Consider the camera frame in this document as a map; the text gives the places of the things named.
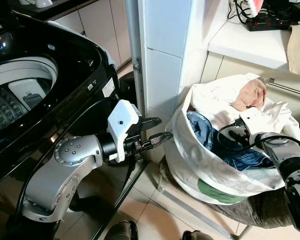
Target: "robotic arm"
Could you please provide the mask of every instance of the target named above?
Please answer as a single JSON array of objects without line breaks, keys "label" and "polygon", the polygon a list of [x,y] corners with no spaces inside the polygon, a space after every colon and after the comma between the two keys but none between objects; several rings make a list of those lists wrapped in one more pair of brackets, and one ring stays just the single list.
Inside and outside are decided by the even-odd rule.
[{"label": "robotic arm", "polygon": [[248,130],[249,143],[255,143],[270,157],[284,180],[290,217],[300,231],[300,141],[269,132],[267,123],[255,107],[243,111],[240,117]]},{"label": "robotic arm", "polygon": [[108,118],[107,134],[72,136],[58,143],[51,159],[29,181],[22,215],[38,223],[60,221],[80,181],[93,169],[111,160],[120,163],[172,137],[162,132],[141,141],[140,131],[160,123],[157,117],[143,119],[133,104],[120,100]]}]

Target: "white countertop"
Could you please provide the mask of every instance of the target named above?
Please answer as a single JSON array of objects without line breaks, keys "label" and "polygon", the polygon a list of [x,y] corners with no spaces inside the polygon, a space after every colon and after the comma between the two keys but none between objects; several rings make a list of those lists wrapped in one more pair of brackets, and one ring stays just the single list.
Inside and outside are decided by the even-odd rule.
[{"label": "white countertop", "polygon": [[288,72],[289,30],[249,31],[243,24],[227,21],[209,43],[217,54]]}]

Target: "laundry bag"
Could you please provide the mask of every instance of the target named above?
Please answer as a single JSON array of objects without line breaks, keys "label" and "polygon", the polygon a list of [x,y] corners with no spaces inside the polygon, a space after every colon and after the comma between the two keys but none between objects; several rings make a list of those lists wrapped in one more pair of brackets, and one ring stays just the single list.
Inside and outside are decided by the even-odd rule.
[{"label": "laundry bag", "polygon": [[[189,106],[192,106],[216,130],[233,123],[241,112],[233,103],[242,94],[241,89],[257,78],[258,75],[248,73],[194,84],[166,125],[165,130],[173,133],[173,138],[164,144],[169,170],[191,196],[210,204],[231,205],[285,185],[276,168],[239,171],[225,163],[201,144],[187,118]],[[286,102],[275,103],[265,97],[260,111],[273,132],[300,141],[299,124],[286,106]]]}]

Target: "blue denim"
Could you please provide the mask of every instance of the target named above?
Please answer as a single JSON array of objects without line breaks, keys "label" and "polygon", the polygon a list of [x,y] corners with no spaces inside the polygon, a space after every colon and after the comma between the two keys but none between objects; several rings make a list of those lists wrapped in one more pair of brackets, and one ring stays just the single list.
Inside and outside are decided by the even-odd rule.
[{"label": "blue denim", "polygon": [[[231,167],[239,171],[274,167],[273,162],[268,157],[252,148],[240,152],[225,149],[217,140],[218,131],[203,115],[196,111],[188,111],[186,116],[199,142]],[[222,134],[219,138],[222,144],[230,149],[240,150],[243,148],[242,145],[236,141],[231,141]]]}]

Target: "black washing machine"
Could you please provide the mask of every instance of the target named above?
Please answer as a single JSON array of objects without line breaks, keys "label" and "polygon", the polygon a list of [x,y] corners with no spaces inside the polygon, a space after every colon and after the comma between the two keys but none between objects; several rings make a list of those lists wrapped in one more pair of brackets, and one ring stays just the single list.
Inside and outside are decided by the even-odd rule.
[{"label": "black washing machine", "polygon": [[[14,217],[25,183],[56,144],[106,131],[119,92],[109,62],[88,39],[0,7],[0,240],[18,231]],[[103,164],[85,177],[58,228],[47,225],[55,238],[98,235],[114,214],[134,163]]]}]

